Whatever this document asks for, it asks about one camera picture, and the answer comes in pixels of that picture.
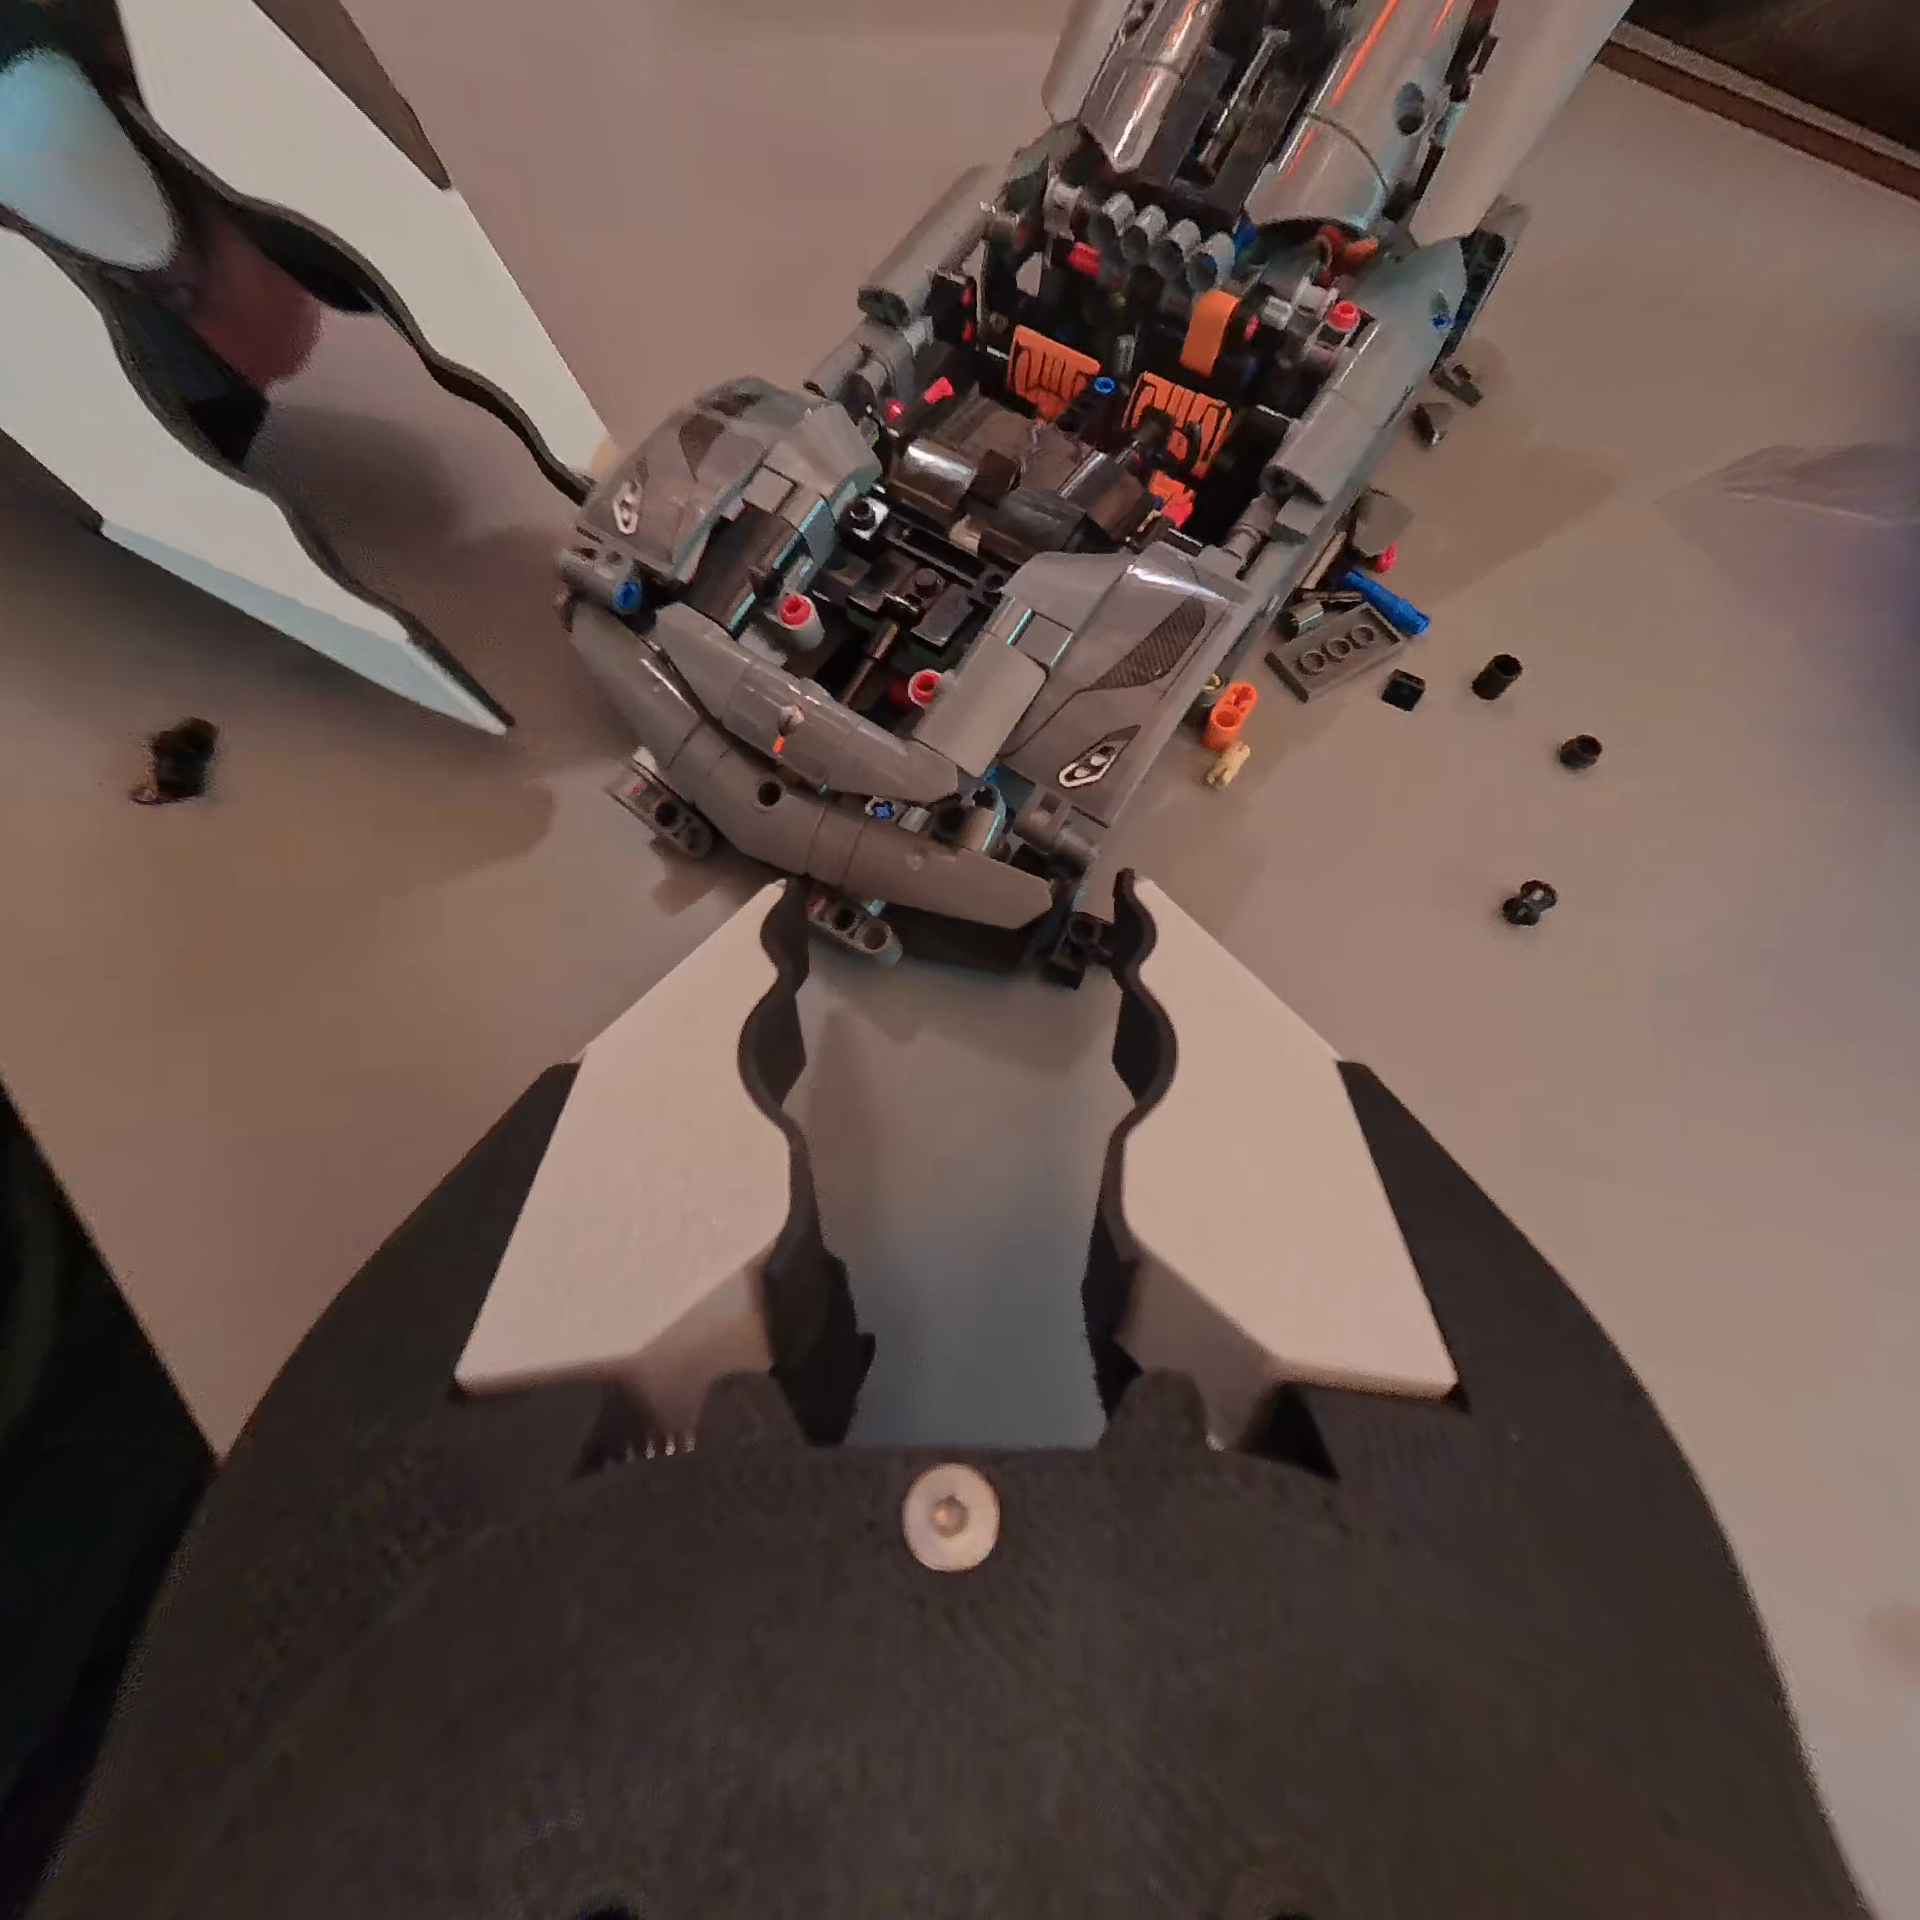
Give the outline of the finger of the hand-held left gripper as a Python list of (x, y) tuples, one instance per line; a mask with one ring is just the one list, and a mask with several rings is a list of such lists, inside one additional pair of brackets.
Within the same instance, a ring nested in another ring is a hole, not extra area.
[(140, 118), (352, 283), (570, 498), (606, 426), (344, 6), (115, 7)]
[(90, 288), (24, 234), (2, 248), (6, 440), (86, 500), (111, 545), (358, 676), (504, 736), (513, 715), (252, 475), (150, 404)]

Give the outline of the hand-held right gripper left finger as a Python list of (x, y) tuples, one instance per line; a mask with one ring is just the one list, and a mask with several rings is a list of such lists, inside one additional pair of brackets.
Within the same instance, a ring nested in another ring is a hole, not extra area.
[(812, 1446), (846, 1440), (874, 1336), (786, 1111), (808, 979), (804, 892), (767, 886), (582, 1051), (462, 1393), (610, 1385), (665, 1440), (715, 1383), (764, 1374)]

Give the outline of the grey lego car model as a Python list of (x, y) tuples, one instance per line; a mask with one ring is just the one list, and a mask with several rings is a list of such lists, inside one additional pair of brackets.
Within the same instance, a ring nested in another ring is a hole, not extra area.
[[(956, 178), (802, 384), (612, 463), (558, 553), (687, 603), (1000, 802), (1084, 895), (1166, 746), (1342, 592), (1353, 505), (1505, 274), (1521, 161), (1630, 6), (1073, 6), (1044, 131)], [(795, 880), (852, 953), (1079, 980)]]

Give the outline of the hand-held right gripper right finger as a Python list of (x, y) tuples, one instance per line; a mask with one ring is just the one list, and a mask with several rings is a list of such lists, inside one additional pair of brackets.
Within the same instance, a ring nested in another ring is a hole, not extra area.
[(1456, 1362), (1339, 1055), (1158, 882), (1114, 886), (1112, 1067), (1087, 1264), (1096, 1393), (1182, 1376), (1211, 1446), (1310, 1388), (1440, 1407)]

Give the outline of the dark grey lego plate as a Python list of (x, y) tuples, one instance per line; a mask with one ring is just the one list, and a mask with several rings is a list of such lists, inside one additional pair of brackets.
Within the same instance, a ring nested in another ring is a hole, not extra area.
[(1372, 606), (1332, 609), (1314, 624), (1278, 636), (1264, 651), (1264, 666), (1294, 700), (1314, 704), (1385, 670), (1407, 640)]

